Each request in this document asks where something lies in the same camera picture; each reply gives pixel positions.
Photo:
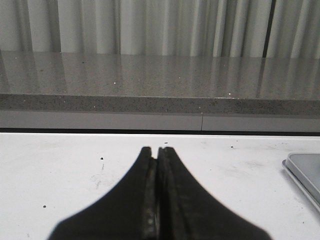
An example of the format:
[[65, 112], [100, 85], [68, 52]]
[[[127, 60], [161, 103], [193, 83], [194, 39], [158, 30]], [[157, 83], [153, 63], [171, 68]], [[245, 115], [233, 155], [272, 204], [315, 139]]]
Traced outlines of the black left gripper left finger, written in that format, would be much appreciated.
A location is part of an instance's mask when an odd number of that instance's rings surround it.
[[155, 240], [157, 161], [143, 147], [124, 177], [102, 198], [61, 221], [51, 240]]

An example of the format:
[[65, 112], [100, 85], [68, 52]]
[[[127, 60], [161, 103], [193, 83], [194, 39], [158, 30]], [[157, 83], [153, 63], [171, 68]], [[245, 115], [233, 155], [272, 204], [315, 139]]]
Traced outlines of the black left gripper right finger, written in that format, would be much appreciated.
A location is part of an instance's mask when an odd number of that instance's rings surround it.
[[172, 147], [158, 150], [157, 183], [161, 240], [269, 240], [193, 177]]

